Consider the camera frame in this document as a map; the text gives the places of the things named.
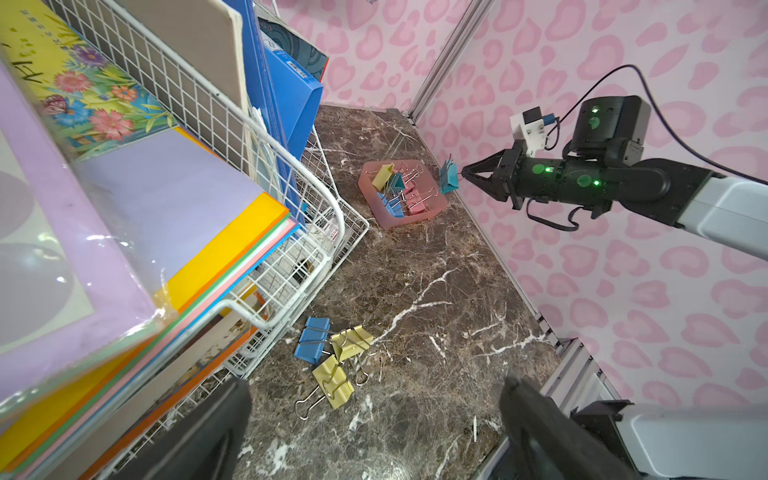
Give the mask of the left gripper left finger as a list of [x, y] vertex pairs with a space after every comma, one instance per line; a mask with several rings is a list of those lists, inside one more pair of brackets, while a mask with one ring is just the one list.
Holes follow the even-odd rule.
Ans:
[[248, 382], [219, 386], [115, 479], [231, 479], [252, 410]]

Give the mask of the blue file folder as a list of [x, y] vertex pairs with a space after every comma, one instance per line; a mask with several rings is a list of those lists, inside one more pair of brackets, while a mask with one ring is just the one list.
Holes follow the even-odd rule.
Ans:
[[[257, 12], [252, 1], [228, 1], [240, 14], [242, 53], [249, 112], [293, 157], [300, 159], [309, 140], [322, 97], [322, 84], [270, 34], [290, 33]], [[271, 147], [251, 138], [249, 176], [281, 201], [300, 225], [308, 205], [300, 199], [297, 175]]]

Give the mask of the purple paper pad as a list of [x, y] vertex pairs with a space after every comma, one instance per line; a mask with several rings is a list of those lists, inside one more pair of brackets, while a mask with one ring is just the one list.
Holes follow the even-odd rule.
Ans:
[[181, 128], [68, 162], [3, 68], [2, 413], [141, 343], [295, 229]]

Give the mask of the blue binder clip pair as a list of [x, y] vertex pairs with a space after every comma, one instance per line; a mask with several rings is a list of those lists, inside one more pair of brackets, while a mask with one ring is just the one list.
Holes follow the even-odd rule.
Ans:
[[403, 207], [403, 194], [398, 193], [394, 195], [386, 195], [384, 193], [378, 194], [379, 200], [383, 204], [387, 213], [395, 218], [404, 218], [405, 210]]

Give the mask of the floral colourful book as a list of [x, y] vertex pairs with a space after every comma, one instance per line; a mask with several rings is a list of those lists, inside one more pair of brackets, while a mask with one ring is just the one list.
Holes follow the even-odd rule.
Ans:
[[1, 3], [1, 55], [71, 163], [175, 126], [147, 89], [41, 1]]

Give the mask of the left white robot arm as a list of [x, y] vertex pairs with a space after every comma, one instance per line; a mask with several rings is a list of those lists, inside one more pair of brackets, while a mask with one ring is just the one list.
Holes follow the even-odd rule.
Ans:
[[[500, 396], [502, 443], [477, 479], [764, 479], [764, 404], [668, 408], [594, 401], [569, 415], [509, 377]], [[251, 398], [229, 380], [117, 479], [230, 479]]]

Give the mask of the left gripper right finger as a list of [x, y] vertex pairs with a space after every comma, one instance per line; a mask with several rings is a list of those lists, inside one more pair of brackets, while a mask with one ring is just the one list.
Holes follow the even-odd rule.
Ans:
[[522, 479], [636, 477], [597, 438], [520, 378], [505, 378], [499, 409]]

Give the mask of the olive yellow binder clip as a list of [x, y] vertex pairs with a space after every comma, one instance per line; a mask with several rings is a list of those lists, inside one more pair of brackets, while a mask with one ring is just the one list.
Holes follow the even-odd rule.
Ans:
[[385, 163], [380, 166], [376, 171], [373, 180], [371, 181], [373, 187], [378, 192], [384, 192], [389, 184], [391, 177], [394, 175], [394, 164]]

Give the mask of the teal binder clip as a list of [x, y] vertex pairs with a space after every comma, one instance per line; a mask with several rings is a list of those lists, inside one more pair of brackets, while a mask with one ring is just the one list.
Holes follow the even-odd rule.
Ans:
[[457, 165], [449, 156], [439, 170], [439, 187], [442, 195], [459, 189], [459, 174]]

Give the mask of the pink storage box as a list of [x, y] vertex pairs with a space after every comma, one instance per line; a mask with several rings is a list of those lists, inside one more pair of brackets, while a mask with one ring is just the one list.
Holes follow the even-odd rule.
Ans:
[[448, 207], [448, 199], [420, 160], [367, 162], [358, 187], [384, 229], [432, 219]]

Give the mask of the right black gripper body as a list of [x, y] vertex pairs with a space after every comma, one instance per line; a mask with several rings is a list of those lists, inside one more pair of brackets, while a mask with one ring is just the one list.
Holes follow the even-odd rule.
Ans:
[[500, 150], [483, 160], [466, 165], [461, 176], [496, 201], [512, 203], [513, 210], [523, 208], [524, 198], [517, 194], [518, 169], [527, 158], [525, 140], [515, 140], [510, 148]]

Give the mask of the pink binder clip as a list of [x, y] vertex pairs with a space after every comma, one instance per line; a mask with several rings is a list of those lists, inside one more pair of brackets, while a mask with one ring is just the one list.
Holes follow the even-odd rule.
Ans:
[[422, 191], [413, 187], [404, 194], [405, 210], [408, 216], [414, 216], [432, 210], [430, 202], [435, 200], [439, 192], [436, 188]]

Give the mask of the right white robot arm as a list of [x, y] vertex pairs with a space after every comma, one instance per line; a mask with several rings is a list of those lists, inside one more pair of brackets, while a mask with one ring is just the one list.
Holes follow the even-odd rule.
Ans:
[[665, 158], [643, 158], [651, 107], [638, 96], [597, 97], [578, 108], [561, 158], [534, 157], [530, 134], [462, 177], [499, 202], [570, 204], [598, 218], [619, 203], [662, 225], [754, 257], [767, 257], [767, 187]]

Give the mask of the yellow binder clip lower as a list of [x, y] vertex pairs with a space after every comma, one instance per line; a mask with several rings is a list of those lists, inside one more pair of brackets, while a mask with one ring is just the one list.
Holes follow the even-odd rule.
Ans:
[[359, 360], [340, 362], [330, 356], [319, 364], [312, 375], [315, 388], [304, 398], [294, 402], [294, 412], [302, 421], [310, 417], [310, 412], [322, 403], [327, 403], [333, 410], [345, 405], [357, 387], [365, 385], [370, 375]]

